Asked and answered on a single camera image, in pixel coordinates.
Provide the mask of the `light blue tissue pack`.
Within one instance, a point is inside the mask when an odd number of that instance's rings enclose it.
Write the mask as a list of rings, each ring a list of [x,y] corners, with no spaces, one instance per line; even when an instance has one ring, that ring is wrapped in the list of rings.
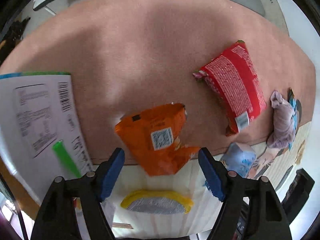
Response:
[[[213,156],[213,158],[220,161],[227,172],[233,171],[240,177],[246,178],[257,156],[251,146],[233,142],[224,154],[220,157]],[[206,180],[203,185],[208,189]]]

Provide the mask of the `orange snack bag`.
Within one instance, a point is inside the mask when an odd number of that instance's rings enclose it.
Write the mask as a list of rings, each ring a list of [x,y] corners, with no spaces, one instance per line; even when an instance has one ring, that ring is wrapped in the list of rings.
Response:
[[[200,150],[181,143],[185,105],[171,103],[126,116],[115,132],[149,176],[176,174]]]

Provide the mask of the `lilac towel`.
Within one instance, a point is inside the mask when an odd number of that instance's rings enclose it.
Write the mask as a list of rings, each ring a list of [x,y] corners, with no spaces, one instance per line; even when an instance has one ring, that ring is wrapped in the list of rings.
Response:
[[[277,90],[271,94],[270,102],[273,108],[273,132],[268,137],[267,146],[284,149],[295,139],[292,120],[294,110]]]

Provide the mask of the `blue narrow packet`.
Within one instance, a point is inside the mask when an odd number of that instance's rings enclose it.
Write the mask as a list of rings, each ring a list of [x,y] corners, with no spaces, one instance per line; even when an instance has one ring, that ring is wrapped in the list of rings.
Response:
[[[301,112],[302,106],[300,101],[295,99],[295,95],[293,93],[292,88],[289,88],[287,93],[287,98],[288,98],[289,104],[292,106],[294,110],[294,115],[292,116],[292,120],[293,120],[294,132],[295,134],[297,134],[298,124],[300,123],[300,120],[301,120],[300,112]]]

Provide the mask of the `red snack packet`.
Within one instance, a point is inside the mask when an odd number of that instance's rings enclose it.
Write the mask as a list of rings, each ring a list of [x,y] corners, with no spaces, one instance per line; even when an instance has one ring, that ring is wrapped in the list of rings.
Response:
[[[225,108],[226,136],[238,134],[266,109],[267,104],[246,44],[238,40],[193,73],[217,94]]]

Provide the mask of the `silver yellow scouring sponge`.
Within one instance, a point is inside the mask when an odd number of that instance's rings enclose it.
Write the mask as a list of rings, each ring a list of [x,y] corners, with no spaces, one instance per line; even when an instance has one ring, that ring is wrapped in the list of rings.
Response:
[[[194,202],[175,191],[137,190],[128,194],[120,206],[126,210],[157,214],[174,215],[189,213]]]

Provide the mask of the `cat shaped mat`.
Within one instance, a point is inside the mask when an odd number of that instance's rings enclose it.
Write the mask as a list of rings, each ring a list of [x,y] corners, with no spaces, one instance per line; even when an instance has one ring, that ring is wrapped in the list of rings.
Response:
[[[265,142],[253,145],[257,159],[247,177],[258,179],[260,176],[266,176],[273,187],[277,187],[288,169],[300,164],[310,127],[311,122],[300,126],[290,149],[269,148]]]

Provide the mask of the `small brown label card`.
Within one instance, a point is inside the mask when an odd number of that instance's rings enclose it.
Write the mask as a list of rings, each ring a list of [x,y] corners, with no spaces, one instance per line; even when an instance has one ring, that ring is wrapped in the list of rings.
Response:
[[[113,222],[112,223],[112,227],[113,228],[118,228],[118,229],[129,229],[129,230],[133,230],[133,227],[131,224],[128,223],[116,223]]]

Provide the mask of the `open cardboard box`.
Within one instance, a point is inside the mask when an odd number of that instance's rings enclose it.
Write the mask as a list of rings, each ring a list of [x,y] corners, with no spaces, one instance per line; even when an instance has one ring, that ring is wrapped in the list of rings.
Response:
[[[1,75],[1,159],[38,204],[57,176],[92,170],[70,73]]]

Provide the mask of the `pink table mat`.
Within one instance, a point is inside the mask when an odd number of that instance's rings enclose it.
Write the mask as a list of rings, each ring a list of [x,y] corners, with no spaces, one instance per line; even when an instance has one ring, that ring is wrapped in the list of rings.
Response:
[[[273,128],[267,107],[246,129],[227,137],[219,99],[193,77],[238,40],[246,44],[265,99],[291,88],[302,104],[301,122],[310,122],[313,63],[274,24],[229,0],[85,0],[24,38],[1,73],[69,72],[95,164],[123,145],[114,131],[122,116],[172,102],[184,104],[188,114],[181,141],[216,155],[232,141],[263,141]]]

